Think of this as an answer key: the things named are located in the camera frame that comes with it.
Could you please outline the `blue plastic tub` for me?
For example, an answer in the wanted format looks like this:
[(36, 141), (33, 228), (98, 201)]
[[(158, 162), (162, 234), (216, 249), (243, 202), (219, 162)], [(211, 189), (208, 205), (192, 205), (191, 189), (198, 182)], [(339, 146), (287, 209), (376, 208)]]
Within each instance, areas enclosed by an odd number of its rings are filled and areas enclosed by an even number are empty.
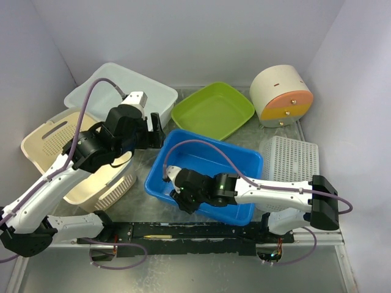
[[(179, 210), (175, 200), (169, 195), (174, 188), (173, 185), (163, 181), (163, 163), (167, 153), (173, 146), (191, 139), (203, 140), (215, 145), (228, 156), (245, 176), (261, 178), (263, 158), (257, 151), (214, 140), (182, 129), (176, 129), (171, 131), (165, 139), (164, 145), (149, 171), (144, 182), (146, 193), (173, 205), (176, 211)], [(167, 164), (188, 168), (210, 177), (218, 173), (235, 172), (222, 155), (202, 143), (187, 143), (176, 148), (170, 154)], [(255, 205), (251, 203), (228, 205), (224, 208), (201, 204), (200, 209), (194, 215), (202, 215), (229, 225), (245, 226), (252, 220), (254, 209)]]

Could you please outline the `white perforated plastic basket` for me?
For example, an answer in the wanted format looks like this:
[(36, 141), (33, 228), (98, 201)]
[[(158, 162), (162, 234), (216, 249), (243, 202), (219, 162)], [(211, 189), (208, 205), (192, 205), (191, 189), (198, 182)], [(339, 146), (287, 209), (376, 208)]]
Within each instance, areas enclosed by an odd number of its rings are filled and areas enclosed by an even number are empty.
[(261, 178), (267, 181), (310, 181), (320, 174), (318, 145), (274, 136), (259, 146), (263, 158)]

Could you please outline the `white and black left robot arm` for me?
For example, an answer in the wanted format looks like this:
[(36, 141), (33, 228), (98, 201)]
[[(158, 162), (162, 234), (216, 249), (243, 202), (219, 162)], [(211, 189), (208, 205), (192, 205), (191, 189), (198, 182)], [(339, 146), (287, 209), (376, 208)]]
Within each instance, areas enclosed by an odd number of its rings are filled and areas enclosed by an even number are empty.
[(127, 152), (159, 149), (165, 134), (159, 114), (147, 117), (137, 105), (121, 104), (109, 111), (106, 121), (86, 131), (77, 131), (50, 169), (22, 196), (1, 211), (1, 242), (18, 256), (39, 254), (52, 242), (94, 238), (105, 244), (114, 228), (103, 211), (73, 217), (55, 217), (50, 212), (80, 182)]

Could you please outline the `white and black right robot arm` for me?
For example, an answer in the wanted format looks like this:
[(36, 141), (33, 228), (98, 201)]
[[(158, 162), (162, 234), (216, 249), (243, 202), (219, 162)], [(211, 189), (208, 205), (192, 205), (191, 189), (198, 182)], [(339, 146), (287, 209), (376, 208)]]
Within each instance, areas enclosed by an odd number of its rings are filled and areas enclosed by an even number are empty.
[(214, 207), (253, 203), (266, 213), (259, 228), (260, 238), (268, 243), (296, 228), (339, 229), (337, 191), (329, 181), (314, 175), (310, 181), (295, 183), (242, 178), (218, 173), (214, 177), (169, 166), (167, 180), (174, 188), (170, 196), (180, 210), (192, 214), (201, 204)]

